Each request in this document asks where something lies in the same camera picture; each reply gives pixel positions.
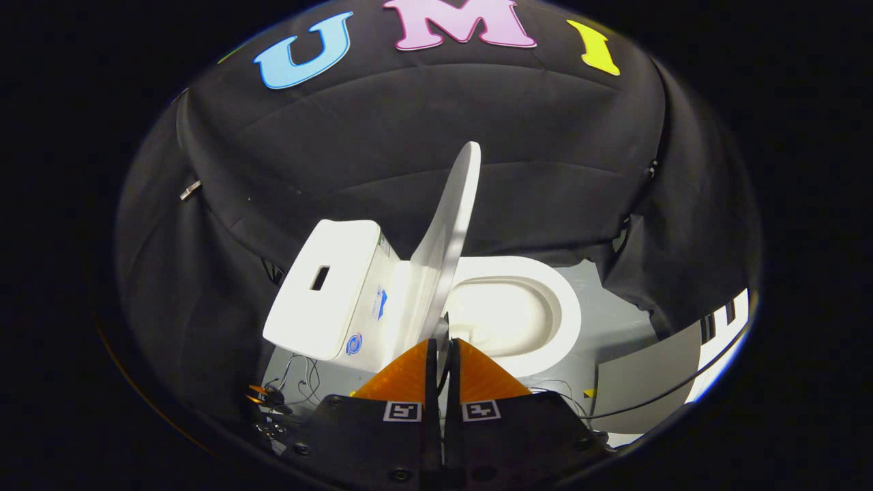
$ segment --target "white toilet lid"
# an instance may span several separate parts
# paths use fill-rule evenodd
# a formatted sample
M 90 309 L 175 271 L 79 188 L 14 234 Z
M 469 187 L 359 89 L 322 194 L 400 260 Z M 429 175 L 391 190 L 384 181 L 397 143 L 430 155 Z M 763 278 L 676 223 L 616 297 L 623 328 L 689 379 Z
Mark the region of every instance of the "white toilet lid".
M 403 325 L 419 330 L 418 342 L 434 335 L 449 296 L 476 198 L 480 161 L 478 143 L 464 145 L 451 168 L 430 227 L 409 261 L 409 310 Z

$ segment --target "orange object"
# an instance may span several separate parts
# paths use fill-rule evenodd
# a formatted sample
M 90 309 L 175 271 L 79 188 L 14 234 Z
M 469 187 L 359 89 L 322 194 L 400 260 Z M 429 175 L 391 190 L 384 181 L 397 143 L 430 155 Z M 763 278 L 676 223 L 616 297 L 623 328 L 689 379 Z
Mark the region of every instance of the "orange object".
M 264 387 L 258 387 L 257 385 L 249 385 L 249 389 L 257 392 L 258 394 L 267 395 L 267 389 Z
M 397 357 L 354 393 L 353 398 L 419 402 L 424 407 L 424 377 L 428 340 Z
M 456 338 L 452 341 L 457 344 L 456 353 L 461 354 L 461 404 L 531 394 L 485 353 L 463 340 Z

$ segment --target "wire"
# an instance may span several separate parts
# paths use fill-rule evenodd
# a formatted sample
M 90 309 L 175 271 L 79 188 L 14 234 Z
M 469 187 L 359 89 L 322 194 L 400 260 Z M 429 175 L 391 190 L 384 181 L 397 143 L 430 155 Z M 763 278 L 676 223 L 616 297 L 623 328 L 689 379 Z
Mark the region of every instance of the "wire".
M 547 378 L 546 380 L 540 380 L 540 383 L 543 383 L 543 382 L 561 382 L 562 384 L 566 385 L 567 390 L 570 392 L 570 398 L 573 399 L 573 402 L 576 403 L 576 398 L 573 397 L 573 387 L 570 387 L 570 384 L 568 384 L 566 380 L 559 380 L 557 378 Z
M 294 361 L 294 358 L 296 358 L 298 356 L 303 357 L 302 355 L 298 355 L 297 353 L 292 353 L 291 358 L 288 358 L 288 364 L 285 365 L 285 374 L 282 376 L 282 384 L 280 384 L 278 387 L 279 391 L 282 391 L 282 389 L 285 388 L 285 381 L 288 379 L 288 369 L 291 368 L 291 362 Z
M 309 390 L 312 391 L 312 395 L 315 400 L 321 403 L 321 399 L 319 399 L 319 397 L 315 395 L 315 391 L 317 391 L 321 386 L 321 375 L 319 374 L 318 367 L 315 366 L 316 364 L 318 364 L 318 362 L 318 360 L 313 360 L 313 367 L 309 370 L 309 377 L 306 378 L 306 383 L 309 384 Z M 315 388 L 313 388 L 313 371 L 315 372 L 315 376 L 319 379 L 319 382 L 315 386 Z
M 304 356 L 304 358 L 306 359 L 306 368 L 303 369 L 303 377 L 304 377 L 304 378 L 301 378 L 301 379 L 297 382 L 297 392 L 299 392 L 300 395 L 303 396 L 304 398 L 303 398 L 303 399 L 300 399 L 300 401 L 298 401 L 298 402 L 296 402 L 296 403 L 292 403 L 292 404 L 299 404 L 299 403 L 310 402 L 310 401 L 309 401 L 309 398 L 312 396 L 312 395 L 307 396 L 307 395 L 303 392 L 303 389 L 300 389 L 300 385 L 306 383 L 306 374 L 309 372 L 309 357 L 308 357 L 308 356 Z
M 270 384 L 272 384 L 273 382 L 276 382 L 277 380 L 278 380 L 278 377 L 273 378 L 270 382 L 267 382 L 266 384 L 264 384 L 264 388 L 276 390 L 274 387 L 271 387 Z
M 606 414 L 598 414 L 597 416 L 586 416 L 586 417 L 583 418 L 583 419 L 598 419 L 598 418 L 606 418 L 607 416 L 613 416 L 613 415 L 616 415 L 616 414 L 621 414 L 621 413 L 623 413 L 623 412 L 633 411 L 633 410 L 635 410 L 635 409 L 637 409 L 637 408 L 640 408 L 640 407 L 643 407 L 643 406 L 645 406 L 645 405 L 650 405 L 651 403 L 657 401 L 658 399 L 665 398 L 665 397 L 669 396 L 670 394 L 672 394 L 673 392 L 678 391 L 679 389 L 685 387 L 685 385 L 686 385 L 687 383 L 689 383 L 689 382 L 691 382 L 692 380 L 694 380 L 695 378 L 697 378 L 701 373 L 703 373 L 703 372 L 707 371 L 708 369 L 710 369 L 710 367 L 711 367 L 712 365 L 714 365 L 714 364 L 715 364 L 719 359 L 721 359 L 721 357 L 724 356 L 725 353 L 727 353 L 728 350 L 730 350 L 731 347 L 732 347 L 734 344 L 737 343 L 737 341 L 739 341 L 739 338 L 742 337 L 742 335 L 745 334 L 747 330 L 749 330 L 749 326 L 751 326 L 751 325 L 752 325 L 751 322 L 747 322 L 746 325 L 743 326 L 743 328 L 739 330 L 739 332 L 737 333 L 737 335 L 733 337 L 733 339 L 731 340 L 731 342 L 729 342 L 729 343 L 727 344 L 727 346 L 725 346 L 725 348 L 722 349 L 721 352 L 718 353 L 718 354 L 716 355 L 716 357 L 712 358 L 712 360 L 710 360 L 709 363 L 707 363 L 706 365 L 704 365 L 703 368 L 701 368 L 700 370 L 694 372 L 693 375 L 691 375 L 690 377 L 686 378 L 685 380 L 683 380 L 682 382 L 680 382 L 679 384 L 677 384 L 676 386 L 674 386 L 674 387 L 671 388 L 670 390 L 664 392 L 663 394 L 661 394 L 661 395 L 659 395 L 659 396 L 657 396 L 657 397 L 655 397 L 655 398 L 651 398 L 651 399 L 649 399 L 648 401 L 643 402 L 643 403 L 640 403 L 640 404 L 638 404 L 638 405 L 633 405 L 633 406 L 630 406 L 630 407 L 626 407 L 626 408 L 624 408 L 624 409 L 620 409 L 620 410 L 618 410 L 618 411 L 607 412 Z
M 446 347 L 446 349 L 447 349 L 447 352 L 445 354 L 445 362 L 443 363 L 443 373 L 440 374 L 439 383 L 436 385 L 436 387 L 437 387 L 436 394 L 438 396 L 443 393 L 443 387 L 445 386 L 445 381 L 449 378 L 449 367 L 451 366 L 450 364 L 452 363 L 451 352 L 454 351 L 454 349 L 451 348 L 451 339 L 449 340 L 449 344 Z
M 538 394 L 541 392 L 554 392 L 555 394 L 558 394 L 559 396 L 562 396 L 563 398 L 571 401 L 576 406 L 576 408 L 578 408 L 578 411 L 576 412 L 576 416 L 582 420 L 582 424 L 585 425 L 587 427 L 587 429 L 589 429 L 589 430 L 591 429 L 591 423 L 586 422 L 585 419 L 582 417 L 582 414 L 587 416 L 588 413 L 585 411 L 585 409 L 578 402 L 576 402 L 576 399 L 574 399 L 572 396 L 568 396 L 567 394 L 563 394 L 563 393 L 558 392 L 558 391 L 552 391 L 551 389 L 545 389 L 543 387 L 527 387 L 527 389 L 539 390 L 540 392 L 536 392 Z

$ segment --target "blue letter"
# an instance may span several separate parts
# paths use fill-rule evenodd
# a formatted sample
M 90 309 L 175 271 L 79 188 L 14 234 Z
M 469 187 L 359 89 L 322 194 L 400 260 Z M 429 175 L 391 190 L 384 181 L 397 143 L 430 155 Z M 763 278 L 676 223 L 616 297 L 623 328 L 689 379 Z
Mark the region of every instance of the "blue letter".
M 297 36 L 283 39 L 255 58 L 255 63 L 261 65 L 261 78 L 264 85 L 273 89 L 288 88 L 305 82 L 324 72 L 348 52 L 348 30 L 346 19 L 352 12 L 345 12 L 325 19 L 309 28 L 310 32 L 318 31 L 324 50 L 314 59 L 303 65 L 294 65 L 291 60 L 291 43 Z

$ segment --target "letter m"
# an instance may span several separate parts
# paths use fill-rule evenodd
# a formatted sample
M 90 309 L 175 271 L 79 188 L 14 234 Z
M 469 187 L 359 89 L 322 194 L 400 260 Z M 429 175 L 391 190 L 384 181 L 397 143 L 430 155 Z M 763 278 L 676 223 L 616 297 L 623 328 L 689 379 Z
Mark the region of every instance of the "letter m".
M 383 5 L 397 10 L 403 26 L 398 50 L 422 50 L 441 45 L 443 37 L 430 31 L 428 21 L 458 43 L 466 43 L 480 20 L 485 24 L 485 32 L 479 38 L 486 43 L 533 48 L 537 42 L 525 33 L 513 6 L 512 0 L 467 0 L 460 9 L 440 0 L 390 0 Z

